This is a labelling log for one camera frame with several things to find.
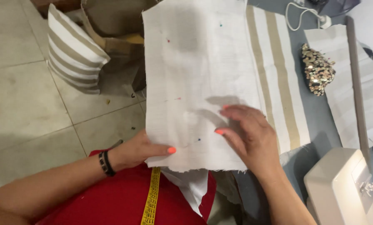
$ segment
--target white power cord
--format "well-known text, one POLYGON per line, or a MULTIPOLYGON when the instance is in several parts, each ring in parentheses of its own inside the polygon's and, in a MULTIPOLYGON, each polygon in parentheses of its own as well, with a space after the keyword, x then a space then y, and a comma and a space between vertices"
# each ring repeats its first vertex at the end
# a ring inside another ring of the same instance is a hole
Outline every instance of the white power cord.
POLYGON ((313 13, 317 17, 317 25, 318 25, 319 29, 320 28, 326 29, 326 28, 331 26, 331 18, 329 16, 326 16, 326 15, 325 16, 319 16, 318 12, 315 9, 302 7, 302 6, 299 6, 298 4, 292 2, 292 3, 288 3, 288 5, 286 6, 286 11, 285 11, 286 24, 288 25, 289 29, 291 29, 292 31, 298 30, 300 28, 300 25, 302 24, 303 14, 305 12, 308 12, 308 11, 310 11, 311 13, 313 13), (294 5, 297 8, 304 9, 304 11, 300 14, 299 25, 298 25, 297 28, 292 28, 292 26, 289 23, 289 20, 288 20, 289 5, 294 5))

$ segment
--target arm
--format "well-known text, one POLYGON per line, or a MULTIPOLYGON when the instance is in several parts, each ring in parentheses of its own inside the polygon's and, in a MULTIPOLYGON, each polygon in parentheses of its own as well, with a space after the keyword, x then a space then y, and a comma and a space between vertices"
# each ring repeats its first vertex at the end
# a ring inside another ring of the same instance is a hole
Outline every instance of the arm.
MULTIPOLYGON (((168 148, 150 144, 142 130, 130 141, 110 150, 108 157, 113 170, 120 171, 137 166, 148 157, 168 155, 168 148)), ((95 155, 15 180, 0 188, 0 224, 9 224, 4 219, 13 219, 11 224, 35 222, 49 209, 105 177, 99 156, 95 155)))
POLYGON ((244 105, 225 106, 220 113, 239 121, 244 131, 241 137, 230 128, 215 130, 258 178, 269 201, 273 224, 316 225, 280 165, 276 134, 264 115, 244 105))

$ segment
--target hand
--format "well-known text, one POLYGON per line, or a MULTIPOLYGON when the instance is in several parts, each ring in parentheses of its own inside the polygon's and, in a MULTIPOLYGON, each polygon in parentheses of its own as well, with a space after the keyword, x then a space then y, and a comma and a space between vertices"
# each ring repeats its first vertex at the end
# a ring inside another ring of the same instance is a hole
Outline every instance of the hand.
POLYGON ((166 156, 176 152, 167 145, 152 144, 145 129, 139 131, 131 140, 113 148, 108 152, 110 165, 114 171, 138 166, 152 156, 166 156))
POLYGON ((217 128, 215 132, 225 137, 258 178, 281 168, 276 133, 259 110, 245 105, 226 105, 220 114, 239 121, 244 134, 239 136, 228 127, 217 128))

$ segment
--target tiled floor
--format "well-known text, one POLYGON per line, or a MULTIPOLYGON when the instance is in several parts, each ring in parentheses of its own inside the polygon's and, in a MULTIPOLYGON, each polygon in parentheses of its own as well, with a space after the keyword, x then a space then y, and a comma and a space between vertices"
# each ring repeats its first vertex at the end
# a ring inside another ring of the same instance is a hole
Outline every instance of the tiled floor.
POLYGON ((0 187, 145 126, 145 99, 131 88, 136 68, 102 73, 102 93, 85 95, 49 71, 47 41, 47 21, 29 0, 0 1, 0 187))

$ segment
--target sequined fabric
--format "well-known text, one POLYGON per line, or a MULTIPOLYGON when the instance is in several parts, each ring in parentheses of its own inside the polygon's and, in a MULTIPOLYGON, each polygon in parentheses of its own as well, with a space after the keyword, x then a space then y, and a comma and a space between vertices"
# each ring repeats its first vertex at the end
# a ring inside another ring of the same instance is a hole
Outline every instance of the sequined fabric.
POLYGON ((324 56, 303 44, 302 60, 306 83, 311 92, 315 95, 324 95, 324 88, 331 83, 335 77, 335 70, 332 66, 335 62, 328 62, 324 56))

